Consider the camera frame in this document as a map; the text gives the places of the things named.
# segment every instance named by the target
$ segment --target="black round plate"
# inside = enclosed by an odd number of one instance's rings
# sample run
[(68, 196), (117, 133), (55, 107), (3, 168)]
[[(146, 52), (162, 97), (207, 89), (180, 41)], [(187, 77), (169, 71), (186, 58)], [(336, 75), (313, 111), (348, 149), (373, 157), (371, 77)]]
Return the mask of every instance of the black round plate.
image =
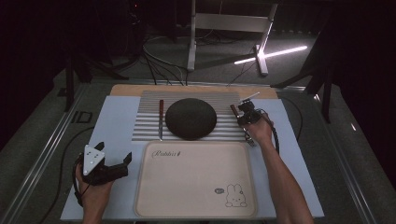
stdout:
[(195, 98), (174, 102), (165, 113), (169, 131), (185, 140), (196, 140), (210, 134), (216, 126), (215, 109), (207, 102)]

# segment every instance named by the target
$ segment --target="wrist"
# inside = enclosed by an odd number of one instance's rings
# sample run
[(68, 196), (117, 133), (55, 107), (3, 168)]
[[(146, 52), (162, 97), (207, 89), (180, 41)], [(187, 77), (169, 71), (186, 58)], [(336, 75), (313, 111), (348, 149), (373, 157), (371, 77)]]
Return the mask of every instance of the wrist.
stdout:
[(260, 148), (262, 149), (262, 152), (276, 151), (275, 146), (271, 140), (261, 141), (261, 142), (259, 142), (259, 145), (260, 145)]

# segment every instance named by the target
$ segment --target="forearm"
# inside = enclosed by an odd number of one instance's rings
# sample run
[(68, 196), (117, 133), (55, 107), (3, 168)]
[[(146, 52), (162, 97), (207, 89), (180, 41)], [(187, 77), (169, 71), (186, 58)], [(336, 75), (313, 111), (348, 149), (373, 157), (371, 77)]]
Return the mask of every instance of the forearm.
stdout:
[(104, 208), (90, 208), (87, 209), (84, 206), (84, 217), (82, 219), (82, 224), (100, 224), (102, 223), (102, 216), (103, 213), (105, 212)]
[(260, 143), (268, 172), (271, 197), (280, 223), (313, 223), (304, 195), (270, 142)]

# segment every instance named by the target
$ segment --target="human arm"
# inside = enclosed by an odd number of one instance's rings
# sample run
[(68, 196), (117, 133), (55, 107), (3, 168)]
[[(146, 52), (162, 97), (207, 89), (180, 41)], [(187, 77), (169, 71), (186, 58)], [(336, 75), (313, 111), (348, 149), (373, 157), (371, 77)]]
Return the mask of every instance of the human arm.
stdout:
[(82, 194), (81, 200), (84, 209), (82, 223), (99, 224), (102, 222), (102, 216), (105, 212), (114, 181), (105, 183), (104, 185), (90, 186), (82, 180), (80, 169), (81, 164), (78, 164), (76, 178), (78, 180), (79, 193)]
[(276, 152), (272, 143), (271, 126), (264, 119), (269, 120), (268, 117), (264, 117), (254, 124), (245, 125), (244, 128), (262, 149), (276, 219), (279, 223), (314, 223), (303, 192)]

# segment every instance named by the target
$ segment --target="metal stand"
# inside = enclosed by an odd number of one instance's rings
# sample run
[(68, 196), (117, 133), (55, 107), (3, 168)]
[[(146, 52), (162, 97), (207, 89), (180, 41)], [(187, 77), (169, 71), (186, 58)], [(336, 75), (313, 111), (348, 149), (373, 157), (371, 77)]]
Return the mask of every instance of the metal stand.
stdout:
[(84, 53), (80, 52), (75, 47), (75, 45), (66, 38), (64, 39), (64, 50), (66, 52), (66, 106), (64, 111), (66, 112), (69, 111), (75, 100), (74, 74), (78, 76), (80, 82), (90, 83), (92, 80), (92, 74), (88, 65), (103, 71), (106, 75), (114, 79), (129, 79), (128, 77), (123, 77), (119, 75), (118, 73), (112, 71), (110, 68), (105, 67), (101, 63), (91, 59)]
[(300, 79), (312, 76), (304, 92), (315, 95), (323, 86), (321, 112), (328, 123), (330, 123), (329, 107), (332, 92), (332, 78), (337, 62), (340, 60), (338, 57), (340, 55), (340, 49), (342, 48), (340, 43), (343, 38), (339, 32), (339, 24), (343, 23), (344, 17), (340, 16), (338, 13), (338, 10), (332, 12), (332, 15), (320, 32), (311, 52), (306, 58), (300, 73), (281, 83), (271, 85), (272, 88), (283, 89)]
[(220, 15), (195, 12), (195, 0), (191, 1), (191, 42), (187, 69), (189, 72), (194, 70), (195, 65), (195, 29), (212, 29), (262, 33), (262, 42), (256, 48), (256, 58), (261, 74), (268, 75), (268, 69), (263, 57), (265, 44), (270, 34), (274, 21), (277, 4), (272, 4), (268, 17), (250, 17), (235, 15)]

